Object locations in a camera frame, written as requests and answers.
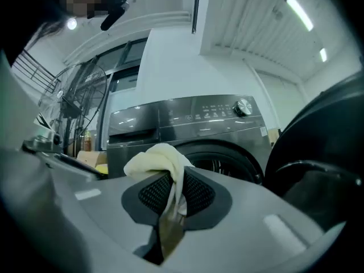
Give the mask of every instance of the front-load washing machine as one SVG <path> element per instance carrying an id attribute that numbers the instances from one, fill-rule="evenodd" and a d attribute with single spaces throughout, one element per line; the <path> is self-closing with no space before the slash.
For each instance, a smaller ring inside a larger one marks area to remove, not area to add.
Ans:
<path id="1" fill-rule="evenodd" d="M 114 112 L 109 123 L 109 177 L 157 143 L 169 143 L 198 168 L 260 184 L 271 152 L 252 96 L 195 96 Z"/>

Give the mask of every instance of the bottle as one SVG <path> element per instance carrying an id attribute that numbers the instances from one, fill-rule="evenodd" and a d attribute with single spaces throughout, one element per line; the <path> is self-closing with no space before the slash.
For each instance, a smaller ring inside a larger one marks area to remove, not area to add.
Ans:
<path id="1" fill-rule="evenodd" d="M 91 152 L 91 133 L 89 131 L 85 135 L 85 151 Z"/>

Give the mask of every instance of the control knob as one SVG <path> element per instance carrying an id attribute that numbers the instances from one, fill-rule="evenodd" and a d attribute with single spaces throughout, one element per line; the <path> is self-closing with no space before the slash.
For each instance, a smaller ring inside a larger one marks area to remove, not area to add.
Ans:
<path id="1" fill-rule="evenodd" d="M 253 112 L 251 104 L 244 98 L 239 99 L 239 101 L 234 104 L 233 110 L 241 117 L 250 115 Z"/>

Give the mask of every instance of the ceiling light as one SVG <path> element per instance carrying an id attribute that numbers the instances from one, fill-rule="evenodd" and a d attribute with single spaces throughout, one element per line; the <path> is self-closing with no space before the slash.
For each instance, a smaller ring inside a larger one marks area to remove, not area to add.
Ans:
<path id="1" fill-rule="evenodd" d="M 308 31 L 313 29 L 313 24 L 306 12 L 303 10 L 297 0 L 286 0 L 287 4 L 293 9 L 293 11 L 299 16 L 302 22 L 305 24 Z"/>
<path id="2" fill-rule="evenodd" d="M 328 60 L 328 55 L 324 48 L 320 50 L 320 55 L 323 62 L 326 62 Z"/>
<path id="3" fill-rule="evenodd" d="M 77 26 L 77 20 L 75 18 L 70 18 L 67 20 L 67 27 L 70 30 L 74 30 Z"/>

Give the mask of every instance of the towel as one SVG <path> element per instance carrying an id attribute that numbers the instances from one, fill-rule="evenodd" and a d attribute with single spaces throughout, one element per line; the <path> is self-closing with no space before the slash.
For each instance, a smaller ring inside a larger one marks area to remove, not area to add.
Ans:
<path id="1" fill-rule="evenodd" d="M 176 148 L 167 143 L 159 143 L 148 149 L 146 152 L 140 152 L 134 156 L 124 167 L 126 176 L 133 177 L 141 181 L 152 176 L 156 171 L 168 170 L 173 179 L 173 186 L 169 194 L 167 206 L 163 213 L 169 210 L 173 197 L 175 198 L 175 209 L 173 218 L 177 212 L 182 215 L 187 214 L 185 198 L 182 196 L 184 167 L 193 165 L 190 161 Z"/>

